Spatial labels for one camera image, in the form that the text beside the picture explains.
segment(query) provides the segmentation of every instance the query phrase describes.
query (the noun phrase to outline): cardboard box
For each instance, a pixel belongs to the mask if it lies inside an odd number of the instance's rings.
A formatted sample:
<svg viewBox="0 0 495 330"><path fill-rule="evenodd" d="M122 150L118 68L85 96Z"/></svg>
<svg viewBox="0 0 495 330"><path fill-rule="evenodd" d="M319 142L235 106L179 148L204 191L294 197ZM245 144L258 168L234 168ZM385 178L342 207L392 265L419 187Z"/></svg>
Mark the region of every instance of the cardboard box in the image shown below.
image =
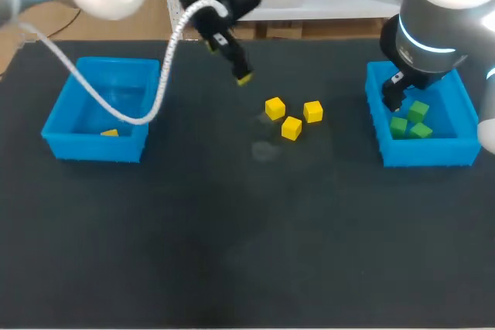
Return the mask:
<svg viewBox="0 0 495 330"><path fill-rule="evenodd" d="M230 32L234 38L239 40L256 39L256 23L255 22L239 22ZM184 40L202 40L201 35L192 26L187 26L183 32Z"/></svg>
<svg viewBox="0 0 495 330"><path fill-rule="evenodd" d="M273 21L268 23L267 39L301 39L302 21Z"/></svg>

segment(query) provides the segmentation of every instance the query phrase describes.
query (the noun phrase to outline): shelf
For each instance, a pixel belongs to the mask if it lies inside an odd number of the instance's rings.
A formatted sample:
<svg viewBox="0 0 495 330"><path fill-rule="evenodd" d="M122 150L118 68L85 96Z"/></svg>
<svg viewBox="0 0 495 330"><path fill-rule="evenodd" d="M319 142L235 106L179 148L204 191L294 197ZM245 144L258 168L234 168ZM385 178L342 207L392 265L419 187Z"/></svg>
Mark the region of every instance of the shelf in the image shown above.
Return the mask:
<svg viewBox="0 0 495 330"><path fill-rule="evenodd" d="M401 0L306 0L298 8L258 8L242 21L390 18L399 13L400 3Z"/></svg>

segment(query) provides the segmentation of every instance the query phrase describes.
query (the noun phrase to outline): cube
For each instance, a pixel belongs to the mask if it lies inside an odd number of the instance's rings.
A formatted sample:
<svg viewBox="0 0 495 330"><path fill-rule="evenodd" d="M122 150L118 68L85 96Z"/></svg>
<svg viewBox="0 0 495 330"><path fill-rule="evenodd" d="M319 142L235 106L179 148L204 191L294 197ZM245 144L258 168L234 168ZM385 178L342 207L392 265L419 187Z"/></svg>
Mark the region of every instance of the cube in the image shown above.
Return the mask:
<svg viewBox="0 0 495 330"><path fill-rule="evenodd" d="M118 137L118 130L112 129L111 131L104 131L101 135L105 137Z"/></svg>
<svg viewBox="0 0 495 330"><path fill-rule="evenodd" d="M409 131L409 137L413 139L426 139L430 138L433 134L433 130L428 128L423 123L417 123Z"/></svg>
<svg viewBox="0 0 495 330"><path fill-rule="evenodd" d="M427 104L423 104L419 100L416 100L409 109L408 119L415 124L422 123L429 108L430 106Z"/></svg>
<svg viewBox="0 0 495 330"><path fill-rule="evenodd" d="M393 117L390 122L390 133L393 139L405 137L405 131L408 127L408 121L401 117Z"/></svg>
<svg viewBox="0 0 495 330"><path fill-rule="evenodd" d="M282 137L295 141L302 131L302 121L295 117L287 117L282 124Z"/></svg>
<svg viewBox="0 0 495 330"><path fill-rule="evenodd" d="M265 112L273 121L285 116L285 105L278 97L265 102Z"/></svg>
<svg viewBox="0 0 495 330"><path fill-rule="evenodd" d="M304 118L308 124L323 119L323 107L318 100L304 104Z"/></svg>

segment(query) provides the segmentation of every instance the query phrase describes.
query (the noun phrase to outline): yellow object in bin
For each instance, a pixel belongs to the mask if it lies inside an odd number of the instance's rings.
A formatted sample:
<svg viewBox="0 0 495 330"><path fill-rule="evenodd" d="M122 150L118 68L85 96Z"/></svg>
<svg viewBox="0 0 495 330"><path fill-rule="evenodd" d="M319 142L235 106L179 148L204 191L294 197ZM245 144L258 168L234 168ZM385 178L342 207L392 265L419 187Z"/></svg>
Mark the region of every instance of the yellow object in bin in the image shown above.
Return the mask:
<svg viewBox="0 0 495 330"><path fill-rule="evenodd" d="M112 129L111 131L104 131L101 135L104 135L105 137L118 137L118 130Z"/></svg>

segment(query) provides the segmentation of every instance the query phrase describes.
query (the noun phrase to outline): black mat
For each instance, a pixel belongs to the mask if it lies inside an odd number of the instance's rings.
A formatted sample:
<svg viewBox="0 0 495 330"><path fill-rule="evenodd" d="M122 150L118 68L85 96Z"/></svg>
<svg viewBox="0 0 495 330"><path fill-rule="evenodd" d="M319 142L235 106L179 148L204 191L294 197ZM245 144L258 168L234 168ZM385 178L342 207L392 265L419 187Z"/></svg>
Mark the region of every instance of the black mat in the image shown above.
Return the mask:
<svg viewBox="0 0 495 330"><path fill-rule="evenodd" d="M163 43L62 43L161 59ZM0 83L1 327L495 325L495 156L384 169L364 96L377 41L250 43L238 89L181 45L140 165L58 162L67 78L40 44ZM461 71L475 105L482 71ZM295 143L260 114L321 100Z"/></svg>

